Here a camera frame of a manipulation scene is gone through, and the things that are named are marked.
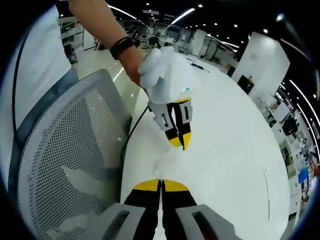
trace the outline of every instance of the person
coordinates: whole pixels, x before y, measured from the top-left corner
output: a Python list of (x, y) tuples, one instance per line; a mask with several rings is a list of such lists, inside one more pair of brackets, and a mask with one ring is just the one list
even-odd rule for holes
[[(127, 36), (104, 0), (68, 0), (68, 4), (69, 10), (81, 25), (108, 49)], [(35, 110), (40, 99), (47, 99), (46, 94), (61, 79), (69, 79), (67, 83), (69, 87), (78, 81), (76, 71), (72, 69), (64, 52), (58, 19), (56, 6), (37, 19), (15, 49), (3, 78), (0, 89), (0, 167), (7, 190), (14, 141), (13, 124), (16, 124), (19, 130), (22, 122), (28, 118), (28, 114)], [(118, 60), (132, 82), (140, 86), (138, 67), (143, 61), (142, 52), (137, 47), (131, 46), (118, 55)], [(12, 99), (15, 75), (14, 123)]]

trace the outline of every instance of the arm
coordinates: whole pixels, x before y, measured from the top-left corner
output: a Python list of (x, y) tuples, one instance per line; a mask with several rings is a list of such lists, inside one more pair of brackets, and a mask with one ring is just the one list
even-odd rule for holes
[[(108, 49), (116, 41), (127, 36), (104, 0), (68, 0), (68, 2), (70, 11), (81, 25)], [(132, 46), (119, 55), (119, 61), (131, 80), (140, 86), (138, 66), (143, 61), (141, 51)]]

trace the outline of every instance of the black wristwatch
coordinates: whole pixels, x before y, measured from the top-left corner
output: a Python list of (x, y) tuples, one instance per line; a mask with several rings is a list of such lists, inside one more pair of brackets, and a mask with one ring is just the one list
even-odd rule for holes
[(119, 59), (119, 55), (122, 54), (126, 49), (131, 48), (132, 46), (137, 47), (131, 37), (125, 36), (118, 40), (110, 49), (110, 53), (115, 60)]

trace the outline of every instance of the white table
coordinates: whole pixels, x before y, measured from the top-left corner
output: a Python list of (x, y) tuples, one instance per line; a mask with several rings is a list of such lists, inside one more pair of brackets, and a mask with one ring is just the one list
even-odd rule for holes
[[(196, 64), (210, 73), (194, 69), (198, 87), (188, 149), (173, 148), (147, 111), (127, 146), (121, 202), (136, 184), (167, 178), (186, 185), (199, 205), (233, 223), (243, 240), (278, 240), (289, 216), (288, 176), (278, 143), (230, 77), (200, 60)], [(132, 125), (147, 101), (141, 90)]]

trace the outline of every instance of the black wire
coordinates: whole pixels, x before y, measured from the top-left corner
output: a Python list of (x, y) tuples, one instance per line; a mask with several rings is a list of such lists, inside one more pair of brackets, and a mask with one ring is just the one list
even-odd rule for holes
[(24, 37), (22, 44), (19, 49), (18, 56), (16, 58), (15, 68), (14, 68), (14, 75), (13, 75), (13, 86), (12, 86), (12, 104), (11, 104), (11, 111), (12, 111), (12, 125), (13, 125), (13, 138), (16, 140), (18, 145), (20, 146), (18, 133), (17, 133), (17, 123), (16, 123), (16, 88), (17, 88), (17, 78), (18, 78), (18, 70), (19, 64), (21, 60), (22, 51), (26, 44), (28, 35), (30, 31), (27, 32), (26, 36)]
[(128, 145), (128, 143), (129, 143), (129, 140), (130, 140), (132, 134), (134, 133), (134, 131), (135, 131), (138, 123), (140, 122), (140, 120), (142, 119), (142, 117), (145, 115), (145, 113), (146, 113), (147, 110), (148, 110), (148, 106), (146, 106), (145, 110), (144, 110), (143, 113), (140, 115), (138, 121), (136, 121), (134, 127), (132, 128), (132, 131), (130, 132), (130, 134), (129, 134), (129, 136), (128, 136), (128, 138), (127, 138), (127, 140), (126, 140), (126, 142), (125, 142), (125, 144), (124, 144), (124, 146), (123, 146), (123, 149), (122, 149), (122, 152), (121, 152), (122, 166), (125, 165), (125, 153), (126, 153), (126, 149), (127, 149), (127, 145)]

